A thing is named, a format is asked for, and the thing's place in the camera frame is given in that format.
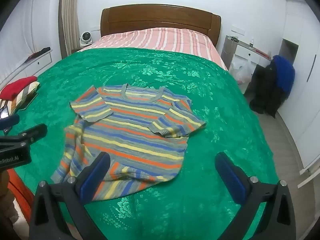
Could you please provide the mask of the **dark tablet on bed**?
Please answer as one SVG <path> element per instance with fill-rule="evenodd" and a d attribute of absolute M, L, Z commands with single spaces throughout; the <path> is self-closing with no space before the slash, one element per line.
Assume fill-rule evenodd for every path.
<path fill-rule="evenodd" d="M 34 101 L 34 99 L 38 96 L 38 92 L 32 92 L 31 94 L 29 94 L 26 98 L 24 103 L 21 104 L 21 106 L 19 107 L 20 111 L 24 111 L 26 110 L 29 105 Z"/>

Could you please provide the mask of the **beige curtain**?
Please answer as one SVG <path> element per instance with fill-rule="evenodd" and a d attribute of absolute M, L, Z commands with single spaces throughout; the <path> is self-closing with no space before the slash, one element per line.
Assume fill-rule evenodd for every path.
<path fill-rule="evenodd" d="M 79 21 L 78 21 L 78 0 L 60 0 L 61 31 L 63 57 L 71 55 L 72 50 L 80 45 Z"/>

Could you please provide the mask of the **red folded garment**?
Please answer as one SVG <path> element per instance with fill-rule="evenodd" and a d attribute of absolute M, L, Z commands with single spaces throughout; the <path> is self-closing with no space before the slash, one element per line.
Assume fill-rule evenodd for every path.
<path fill-rule="evenodd" d="M 0 99 L 12 101 L 18 94 L 31 83 L 37 81 L 36 76 L 29 76 L 21 78 L 13 83 L 6 85 L 0 93 Z"/>

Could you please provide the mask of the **white plastic bag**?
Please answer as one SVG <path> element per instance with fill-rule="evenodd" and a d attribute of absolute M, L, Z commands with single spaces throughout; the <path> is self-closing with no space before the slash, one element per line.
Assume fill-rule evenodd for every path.
<path fill-rule="evenodd" d="M 249 83 L 252 78 L 251 60 L 244 61 L 233 60 L 231 62 L 229 72 L 231 76 L 237 81 L 238 85 Z"/>

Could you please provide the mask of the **green patterned bedspread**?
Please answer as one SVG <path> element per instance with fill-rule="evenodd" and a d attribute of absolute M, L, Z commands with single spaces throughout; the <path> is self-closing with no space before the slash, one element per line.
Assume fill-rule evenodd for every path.
<path fill-rule="evenodd" d="M 257 117 L 227 71 L 202 57 L 138 48 L 100 48 L 77 52 L 39 76 L 35 101 L 19 113 L 13 133 L 44 123 L 45 138 L 31 147 L 32 161 L 16 168 L 35 191 L 52 181 L 65 150 L 66 127 L 75 113 L 70 102 L 90 87 L 128 84 L 167 88 L 191 100 L 206 124 L 189 135 L 178 175 L 136 193 L 93 199 L 87 211 L 108 239 L 217 239 L 238 211 L 214 159 L 225 152 L 250 176 L 278 180 L 273 154 Z"/>

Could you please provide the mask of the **blue garment on chair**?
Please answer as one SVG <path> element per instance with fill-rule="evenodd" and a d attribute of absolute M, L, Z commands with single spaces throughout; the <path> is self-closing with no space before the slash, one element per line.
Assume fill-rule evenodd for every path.
<path fill-rule="evenodd" d="M 295 69 L 287 59 L 279 55 L 275 55 L 272 62 L 275 64 L 277 70 L 277 87 L 282 89 L 285 98 L 288 98 L 295 80 Z"/>

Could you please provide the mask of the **pink striped bed sheet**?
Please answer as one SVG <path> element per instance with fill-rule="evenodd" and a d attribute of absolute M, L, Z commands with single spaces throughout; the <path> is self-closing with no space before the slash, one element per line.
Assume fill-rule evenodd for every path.
<path fill-rule="evenodd" d="M 213 61 L 222 69 L 226 65 L 210 38 L 189 29 L 150 28 L 103 36 L 82 51 L 96 48 L 143 48 L 195 55 Z"/>

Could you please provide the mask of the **smartphone with lit screen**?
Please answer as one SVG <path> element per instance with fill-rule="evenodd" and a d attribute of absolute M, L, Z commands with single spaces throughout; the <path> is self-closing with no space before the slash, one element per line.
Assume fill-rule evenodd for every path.
<path fill-rule="evenodd" d="M 10 116 L 10 114 L 9 114 L 8 107 L 7 106 L 3 106 L 0 109 L 0 119 L 5 119 L 5 118 L 7 118 L 9 116 Z"/>

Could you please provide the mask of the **black clothes on chair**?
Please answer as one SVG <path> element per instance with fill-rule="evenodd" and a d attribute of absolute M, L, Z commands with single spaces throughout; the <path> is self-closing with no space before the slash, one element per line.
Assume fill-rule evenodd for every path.
<path fill-rule="evenodd" d="M 249 107 L 252 111 L 276 117 L 279 107 L 287 99 L 282 89 L 277 87 L 276 79 L 277 70 L 272 61 L 266 67 L 256 66 L 247 87 L 251 97 Z"/>

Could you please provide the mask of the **white desk with drawer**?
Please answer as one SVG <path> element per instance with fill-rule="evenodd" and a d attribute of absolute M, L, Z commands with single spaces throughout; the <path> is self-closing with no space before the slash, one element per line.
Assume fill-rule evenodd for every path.
<path fill-rule="evenodd" d="M 254 66 L 258 64 L 263 67 L 271 62 L 271 58 L 264 55 L 262 51 L 229 35 L 225 36 L 221 59 L 227 69 L 230 68 L 231 64 L 245 63 L 247 60 L 250 60 Z"/>

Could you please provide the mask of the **orange garment of person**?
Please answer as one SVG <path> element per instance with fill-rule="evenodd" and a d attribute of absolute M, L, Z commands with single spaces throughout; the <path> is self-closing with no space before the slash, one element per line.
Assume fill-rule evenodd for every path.
<path fill-rule="evenodd" d="M 31 208 L 34 201 L 34 194 L 24 184 L 24 182 L 21 180 L 14 169 L 9 169 L 7 170 L 7 172 L 9 174 L 8 188 L 14 194 L 17 203 L 20 206 L 20 210 L 22 211 L 25 220 L 29 224 L 31 219 Z"/>

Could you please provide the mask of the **white window-side drawer cabinet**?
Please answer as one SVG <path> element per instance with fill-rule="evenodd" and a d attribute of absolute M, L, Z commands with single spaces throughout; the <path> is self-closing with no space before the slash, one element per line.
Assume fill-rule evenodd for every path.
<path fill-rule="evenodd" d="M 24 77 L 41 75 L 53 65 L 52 52 L 52 49 L 45 51 L 40 56 L 24 62 L 9 74 L 1 73 L 1 88 Z"/>

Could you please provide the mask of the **white wardrobe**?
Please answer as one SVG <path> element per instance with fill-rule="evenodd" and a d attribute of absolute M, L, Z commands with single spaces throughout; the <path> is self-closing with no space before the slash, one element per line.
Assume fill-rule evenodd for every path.
<path fill-rule="evenodd" d="M 279 109 L 301 161 L 303 187 L 319 175 L 319 20 L 305 0 L 285 0 L 283 40 L 297 45 L 295 81 Z"/>

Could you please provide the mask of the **brown wooden headboard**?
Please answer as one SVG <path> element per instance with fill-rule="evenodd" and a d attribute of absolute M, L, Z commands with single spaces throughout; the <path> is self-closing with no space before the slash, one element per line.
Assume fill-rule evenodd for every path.
<path fill-rule="evenodd" d="M 167 4 L 121 5 L 105 8 L 101 13 L 101 36 L 158 27 L 194 30 L 208 36 L 216 46 L 221 17 L 200 9 Z"/>

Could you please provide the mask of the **black item on cabinet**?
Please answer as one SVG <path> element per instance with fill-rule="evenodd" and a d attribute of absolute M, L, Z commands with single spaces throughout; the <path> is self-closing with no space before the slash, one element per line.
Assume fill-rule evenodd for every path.
<path fill-rule="evenodd" d="M 48 51 L 50 51 L 50 50 L 51 50 L 50 47 L 43 48 L 43 49 L 41 49 L 40 51 L 37 51 L 37 52 L 33 53 L 32 55 L 30 55 L 30 56 L 26 59 L 25 62 L 28 62 L 28 61 L 33 60 L 33 59 L 35 59 L 35 58 L 38 58 L 38 57 L 40 57 L 41 55 L 45 54 L 46 52 L 48 52 Z"/>

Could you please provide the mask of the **striped knit sweater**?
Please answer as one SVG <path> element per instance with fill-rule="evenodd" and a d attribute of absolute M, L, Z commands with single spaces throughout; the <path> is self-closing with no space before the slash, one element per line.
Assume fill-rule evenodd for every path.
<path fill-rule="evenodd" d="M 96 201 L 174 179 L 189 135 L 206 124 L 193 113 L 187 96 L 164 87 L 90 87 L 69 105 L 75 120 L 65 129 L 65 150 L 52 181 L 78 176 L 106 152 L 111 166 L 95 193 Z"/>

